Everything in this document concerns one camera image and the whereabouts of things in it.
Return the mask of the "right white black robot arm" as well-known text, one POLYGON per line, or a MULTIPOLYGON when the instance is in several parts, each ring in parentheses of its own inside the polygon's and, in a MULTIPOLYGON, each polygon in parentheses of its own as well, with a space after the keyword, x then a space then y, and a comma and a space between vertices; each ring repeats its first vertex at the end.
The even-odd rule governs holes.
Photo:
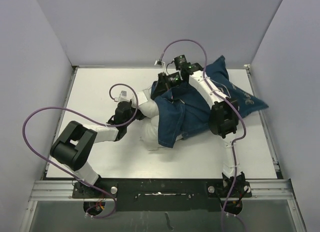
POLYGON ((222 177, 223 192, 228 196, 235 196, 241 189, 237 177, 241 176, 241 169, 235 152, 236 142, 245 138, 246 128, 243 125, 243 135, 236 137, 237 126, 243 119, 239 114, 238 102, 224 94, 206 74, 206 66, 190 63, 185 55, 173 59, 176 72, 169 74, 163 70, 157 75, 157 82, 151 98, 155 99, 171 88, 183 82, 188 83, 203 97, 210 107, 208 126, 214 135, 221 137, 225 147, 223 155, 222 177))

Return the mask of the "white pillow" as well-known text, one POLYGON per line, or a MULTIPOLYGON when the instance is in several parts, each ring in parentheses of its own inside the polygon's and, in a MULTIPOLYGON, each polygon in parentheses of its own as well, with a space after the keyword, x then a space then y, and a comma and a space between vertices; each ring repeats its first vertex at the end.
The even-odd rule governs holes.
POLYGON ((145 88, 132 99, 132 106, 142 113, 140 140, 148 151, 173 148, 183 139, 179 125, 151 98, 152 87, 145 88))

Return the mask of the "dark blue embroidered pillowcase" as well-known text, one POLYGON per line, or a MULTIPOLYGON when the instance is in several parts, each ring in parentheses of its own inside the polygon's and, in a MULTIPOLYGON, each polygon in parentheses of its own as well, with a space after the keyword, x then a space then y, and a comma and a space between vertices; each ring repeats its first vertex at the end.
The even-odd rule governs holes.
MULTIPOLYGON (((263 100, 230 82, 223 55, 206 66, 206 74, 224 94, 237 99, 238 112, 242 118, 269 107, 263 100)), ((157 96, 154 101, 159 110, 159 145, 173 148, 177 137, 187 139, 209 130, 211 108, 201 94, 188 83, 183 82, 157 96)))

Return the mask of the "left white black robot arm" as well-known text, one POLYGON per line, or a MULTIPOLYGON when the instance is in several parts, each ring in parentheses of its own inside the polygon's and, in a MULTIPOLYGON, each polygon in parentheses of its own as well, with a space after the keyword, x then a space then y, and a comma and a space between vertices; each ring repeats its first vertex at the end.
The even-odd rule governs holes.
POLYGON ((71 121, 62 131, 50 149, 50 155, 68 167, 81 181, 86 182, 84 192, 97 197, 102 190, 98 182, 100 176, 93 170, 88 157, 95 143, 116 142, 127 133, 127 127, 135 120, 143 120, 145 115, 132 107, 132 102, 119 102, 115 114, 104 125, 82 125, 71 121))

